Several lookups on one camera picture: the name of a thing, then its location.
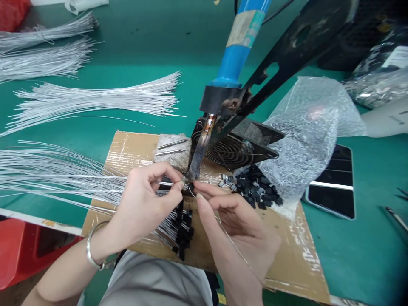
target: bundle of white wires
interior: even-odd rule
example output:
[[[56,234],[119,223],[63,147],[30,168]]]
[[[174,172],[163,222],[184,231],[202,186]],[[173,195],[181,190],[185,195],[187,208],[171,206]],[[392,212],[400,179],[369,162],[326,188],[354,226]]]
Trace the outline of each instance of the bundle of white wires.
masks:
[[[179,116],[173,114],[178,99],[173,92],[181,72],[138,86],[116,89],[78,89],[49,83],[33,87],[32,91],[20,90],[17,97],[25,100],[18,105],[19,114],[9,116],[12,121],[0,136],[74,114],[106,109],[125,109],[156,116]]]
[[[77,70],[91,60],[88,54],[94,45],[84,37],[61,47],[0,54],[0,84],[52,75],[77,78]]]
[[[30,32],[3,32],[0,31],[0,54],[17,51],[41,43],[54,44],[54,40],[93,31],[99,26],[98,20],[92,12],[78,16],[72,21],[51,29],[34,27]]]
[[[22,146],[0,150],[0,191],[12,192],[2,192],[0,198],[33,193],[113,214],[63,195],[74,194],[118,206],[127,178],[124,174],[60,146],[31,141],[19,144]]]

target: blue soldering iron handle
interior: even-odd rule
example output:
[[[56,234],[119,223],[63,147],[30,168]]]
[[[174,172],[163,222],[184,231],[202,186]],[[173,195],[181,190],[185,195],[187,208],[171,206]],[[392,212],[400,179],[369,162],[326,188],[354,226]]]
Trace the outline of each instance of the blue soldering iron handle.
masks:
[[[242,0],[229,34],[218,76],[209,86],[240,88],[239,75],[272,0]]]

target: green workbench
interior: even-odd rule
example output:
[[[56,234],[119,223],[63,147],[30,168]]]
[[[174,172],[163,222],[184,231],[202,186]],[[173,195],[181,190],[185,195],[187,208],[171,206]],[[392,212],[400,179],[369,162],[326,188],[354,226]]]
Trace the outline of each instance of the green workbench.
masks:
[[[275,1],[271,11],[281,2]],[[241,81],[249,78],[304,3],[290,6],[262,27]],[[39,81],[77,88],[117,88],[149,82],[178,70],[184,83],[177,87],[176,96],[181,99],[177,114],[187,118],[98,111],[86,115],[123,117],[155,127],[104,118],[64,119],[0,138],[0,148],[17,145],[19,139],[32,140],[64,146],[104,162],[116,130],[191,134],[201,115],[198,107],[204,86],[218,72],[234,18],[232,2],[221,1],[214,6],[208,0],[137,1],[137,5],[118,1],[94,13],[100,29],[92,36],[104,43],[96,45],[92,61],[79,71],[80,80],[44,77],[0,84],[0,129],[21,102],[13,91],[29,89]],[[43,6],[33,8],[26,23],[52,27],[72,17],[62,5]],[[305,68],[299,75],[344,77],[314,67]],[[265,120],[295,81],[291,78],[251,118]],[[338,143],[353,151],[357,219],[342,220],[303,205],[330,293],[371,305],[395,304],[406,290],[408,235],[383,206],[392,207],[408,221],[408,204],[394,196],[397,187],[408,190],[408,135],[341,138]],[[86,215],[82,208],[34,195],[0,198],[0,208],[74,228],[82,227]]]

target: smartphone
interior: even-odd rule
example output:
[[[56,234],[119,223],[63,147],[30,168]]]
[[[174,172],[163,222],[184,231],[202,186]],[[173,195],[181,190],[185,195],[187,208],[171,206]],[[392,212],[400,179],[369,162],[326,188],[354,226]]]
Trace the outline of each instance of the smartphone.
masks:
[[[350,148],[336,145],[327,168],[310,183],[303,200],[339,218],[356,218]]]

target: metal fan grille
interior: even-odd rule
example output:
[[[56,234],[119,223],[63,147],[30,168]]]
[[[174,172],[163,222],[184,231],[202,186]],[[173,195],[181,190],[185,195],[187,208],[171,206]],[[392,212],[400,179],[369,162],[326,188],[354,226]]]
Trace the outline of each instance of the metal fan grille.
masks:
[[[200,135],[201,131],[196,131],[191,137],[194,148]],[[226,167],[228,170],[248,166],[254,160],[252,151],[248,146],[231,135],[227,135],[221,142],[217,143],[212,150],[207,152],[205,157],[214,163]]]

